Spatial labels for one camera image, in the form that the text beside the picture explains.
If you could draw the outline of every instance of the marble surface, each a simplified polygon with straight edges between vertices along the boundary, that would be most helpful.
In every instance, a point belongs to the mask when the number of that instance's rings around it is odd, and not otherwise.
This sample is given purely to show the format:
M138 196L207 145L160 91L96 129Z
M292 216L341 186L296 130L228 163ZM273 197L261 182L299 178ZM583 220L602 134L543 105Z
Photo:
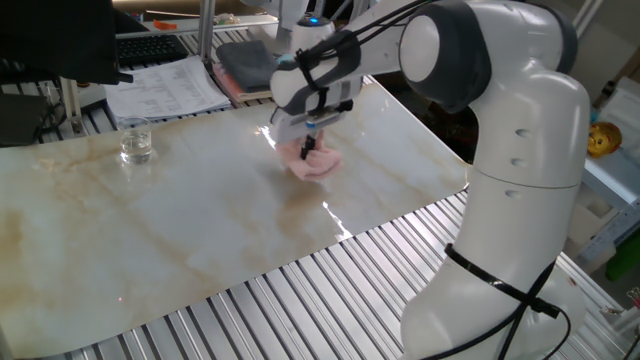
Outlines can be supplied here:
M451 195L467 166L384 89L327 130L345 168L301 182L273 105L153 131L123 165L119 134L0 149L0 324L17 358L63 353L199 302Z

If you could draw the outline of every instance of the yellow object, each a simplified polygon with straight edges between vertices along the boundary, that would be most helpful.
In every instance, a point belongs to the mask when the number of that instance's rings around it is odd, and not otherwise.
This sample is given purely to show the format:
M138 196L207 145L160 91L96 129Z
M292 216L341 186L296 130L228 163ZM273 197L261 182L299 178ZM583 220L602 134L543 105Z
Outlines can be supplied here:
M622 144L620 129L612 123L597 122L589 129L589 155L597 159L618 150Z

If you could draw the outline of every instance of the keyboard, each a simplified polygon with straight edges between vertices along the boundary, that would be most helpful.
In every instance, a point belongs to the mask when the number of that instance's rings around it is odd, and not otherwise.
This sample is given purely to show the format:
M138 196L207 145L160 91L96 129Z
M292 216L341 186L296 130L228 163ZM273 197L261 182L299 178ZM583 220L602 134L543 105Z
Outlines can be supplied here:
M175 61L189 53L175 35L155 35L129 39L117 39L120 66L158 61Z
M0 59L0 85L57 79L57 76L48 71L30 68L15 61Z

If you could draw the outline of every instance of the desk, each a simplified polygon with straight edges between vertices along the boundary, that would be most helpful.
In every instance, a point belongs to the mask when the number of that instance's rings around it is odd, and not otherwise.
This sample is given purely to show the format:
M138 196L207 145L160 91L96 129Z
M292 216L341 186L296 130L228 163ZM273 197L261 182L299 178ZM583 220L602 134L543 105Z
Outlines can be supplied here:
M213 27L214 31L225 31L234 28L246 28L247 26L256 26L256 25L268 25L268 24L278 24L278 19L271 15L239 15L237 18L240 20L239 24L234 25L215 25ZM199 26L199 18L193 19L178 19L178 20L166 20L166 22L170 24L178 25L176 29L178 32L187 32L187 31L198 31ZM161 32L167 33L166 30L160 30L153 25L153 21L144 21L142 22L147 29L152 32Z
M0 150L0 323L16 356L104 340L465 184L378 84L326 130L346 167L320 184L280 164L274 108L159 124L142 166L121 164L116 132Z
M180 35L188 49L194 48L193 35ZM220 34L213 46L246 36ZM30 84L3 90L37 91ZM96 110L83 120L86 135L113 130L108 112ZM65 128L52 135L42 142L74 138ZM46 360L398 358L402 309L440 266L465 202L466 193L458 193L117 337ZM588 312L557 358L620 358L630 342L612 333L599 314L617 304L566 257L559 264L585 292Z

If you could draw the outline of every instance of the metal slat table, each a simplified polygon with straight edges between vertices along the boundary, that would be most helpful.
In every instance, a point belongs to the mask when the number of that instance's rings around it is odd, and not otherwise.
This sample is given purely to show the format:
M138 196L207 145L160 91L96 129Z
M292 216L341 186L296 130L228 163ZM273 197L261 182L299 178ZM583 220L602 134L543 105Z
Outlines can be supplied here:
M195 32L179 38L192 54L197 51ZM242 28L216 33L212 47L250 38ZM365 78L365 83L373 81ZM2 91L41 94L43 85L3 86ZM271 100L235 107L266 102ZM115 131L106 102L83 120L81 135ZM65 123L39 142L76 136ZM402 309L440 267L445 245L459 231L466 199L466 192L460 192L198 304L45 360L397 359ZM553 358L621 358L630 342L617 337L599 314L618 304L564 254L558 265L583 290L587 318Z

